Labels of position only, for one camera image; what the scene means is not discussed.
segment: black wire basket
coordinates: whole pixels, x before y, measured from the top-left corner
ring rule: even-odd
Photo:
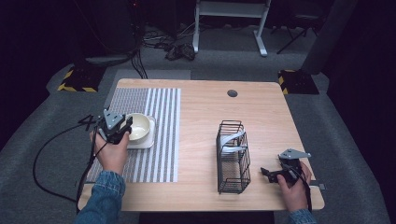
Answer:
[[[224,120],[216,138],[218,192],[242,193],[250,183],[248,138],[239,120]]]

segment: denim sleeve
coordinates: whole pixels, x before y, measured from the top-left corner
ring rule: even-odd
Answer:
[[[308,209],[300,209],[289,213],[289,224],[317,224]]]
[[[117,223],[125,182],[122,176],[102,171],[92,188],[92,196],[78,213],[75,223]]]

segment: gray carpet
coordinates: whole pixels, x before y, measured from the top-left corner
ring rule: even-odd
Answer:
[[[277,71],[298,69],[315,40],[311,33],[300,38],[281,54],[275,52],[289,35],[279,30],[270,35],[264,29],[269,55],[260,56],[248,27],[242,30],[213,29],[202,32],[200,50],[194,61],[170,62],[161,49],[142,49],[142,62],[148,71],[190,71],[191,79],[277,81]],[[190,43],[187,36],[178,43]],[[89,114],[101,115],[108,104],[114,83],[134,72],[130,63],[107,68],[99,92],[56,91],[71,65],[55,74],[47,89],[49,98],[13,134],[0,152],[0,223],[72,223],[73,203],[39,189],[32,177],[32,166],[40,147],[56,133],[77,124]],[[329,97],[327,78],[314,76],[319,95],[286,95],[290,112],[310,162],[320,183],[326,185],[324,209],[315,211],[319,223],[389,223],[382,194],[375,177],[362,158]],[[89,133],[77,128],[66,133],[42,151],[37,178],[48,189],[75,197],[76,181],[90,153]],[[286,212],[275,212],[276,223],[285,223]],[[120,223],[137,223],[138,213],[121,213]]]

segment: person's hand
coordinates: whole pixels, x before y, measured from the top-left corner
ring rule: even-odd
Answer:
[[[106,141],[102,136],[97,133],[95,139],[95,155],[97,159],[102,164],[103,170],[113,171],[119,175],[122,175],[123,167],[127,160],[127,146],[129,141],[129,132],[125,132],[121,141],[117,145],[107,143],[107,145],[102,148]],[[93,133],[90,133],[91,141],[93,138]]]
[[[311,172],[308,167],[301,161],[301,167],[305,174],[306,183],[311,182]],[[290,186],[283,175],[277,175],[277,182],[282,191],[283,200],[285,201],[286,207],[290,212],[294,212],[300,209],[306,209],[308,207],[308,202],[305,196],[305,186],[303,181],[299,178],[298,181]]]

